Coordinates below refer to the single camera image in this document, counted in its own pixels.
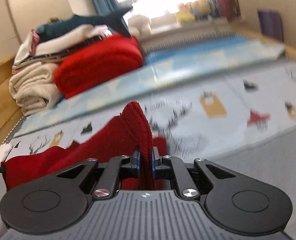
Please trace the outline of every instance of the yellow tag print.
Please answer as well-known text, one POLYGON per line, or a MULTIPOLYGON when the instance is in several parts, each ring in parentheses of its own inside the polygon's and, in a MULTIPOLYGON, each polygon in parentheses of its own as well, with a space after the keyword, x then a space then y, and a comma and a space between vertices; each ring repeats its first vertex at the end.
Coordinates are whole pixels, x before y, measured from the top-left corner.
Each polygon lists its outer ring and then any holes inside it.
POLYGON ((296 106, 293 106, 291 103, 286 102, 285 104, 288 116, 290 119, 296 120, 296 106))
POLYGON ((53 147, 53 146, 58 146, 61 138, 64 136, 64 132, 60 131, 59 133, 56 133, 54 136, 54 139, 52 140, 49 148, 53 147))
POLYGON ((216 94, 204 93, 204 95, 200 97, 200 104, 209 119, 227 115, 227 110, 216 94))

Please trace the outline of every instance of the wooden bed frame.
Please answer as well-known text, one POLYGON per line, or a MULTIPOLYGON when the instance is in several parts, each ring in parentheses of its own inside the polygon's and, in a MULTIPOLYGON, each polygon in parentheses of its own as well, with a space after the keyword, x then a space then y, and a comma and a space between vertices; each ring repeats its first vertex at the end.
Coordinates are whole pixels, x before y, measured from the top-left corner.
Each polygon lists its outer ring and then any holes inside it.
MULTIPOLYGON (((260 33, 250 31, 245 22, 231 23, 231 30, 247 38, 260 39, 264 43, 279 43, 260 33)), ((296 49, 286 46, 286 56, 296 62, 296 49)), ((10 57, 0 63, 0 145, 23 116, 21 109, 9 93, 8 83, 12 75, 13 60, 14 57, 10 57)))

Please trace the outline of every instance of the red folded blanket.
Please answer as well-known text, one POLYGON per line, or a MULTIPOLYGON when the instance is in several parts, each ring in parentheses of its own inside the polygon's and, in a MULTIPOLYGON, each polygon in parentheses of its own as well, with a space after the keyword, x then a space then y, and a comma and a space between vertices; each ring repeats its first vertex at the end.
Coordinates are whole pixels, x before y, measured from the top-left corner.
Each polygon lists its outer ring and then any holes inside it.
POLYGON ((136 38, 114 34, 66 58, 54 72, 54 82, 70 98, 142 65, 136 38))
POLYGON ((136 179, 126 179, 122 188, 155 189, 150 165, 152 134, 137 102, 130 102, 122 114, 113 117, 83 144, 74 142, 68 149, 55 146, 39 154, 18 156, 3 162, 2 166, 6 167, 4 181, 10 190, 88 158, 97 158, 105 163, 118 155, 132 155, 136 146, 142 153, 139 183, 136 179))

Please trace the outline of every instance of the purple object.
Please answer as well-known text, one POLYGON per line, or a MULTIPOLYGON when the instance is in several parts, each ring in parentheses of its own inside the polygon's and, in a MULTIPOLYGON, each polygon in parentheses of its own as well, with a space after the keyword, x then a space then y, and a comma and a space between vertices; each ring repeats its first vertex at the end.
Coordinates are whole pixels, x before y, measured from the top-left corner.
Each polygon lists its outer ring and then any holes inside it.
POLYGON ((263 35, 284 41, 281 16, 277 11, 258 10, 258 17, 263 35))

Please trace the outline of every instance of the plush tail fin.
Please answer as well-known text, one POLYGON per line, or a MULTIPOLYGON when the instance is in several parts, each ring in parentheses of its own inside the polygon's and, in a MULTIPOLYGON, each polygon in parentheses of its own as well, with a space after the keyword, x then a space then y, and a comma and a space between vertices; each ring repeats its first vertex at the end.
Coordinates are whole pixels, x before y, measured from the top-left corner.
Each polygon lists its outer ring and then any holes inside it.
POLYGON ((120 8, 115 11, 113 11, 111 14, 105 16, 103 18, 104 24, 111 27, 116 32, 120 33, 123 36, 126 36, 128 38, 131 37, 128 26, 123 21, 123 15, 129 12, 133 7, 128 6, 125 8, 120 8))

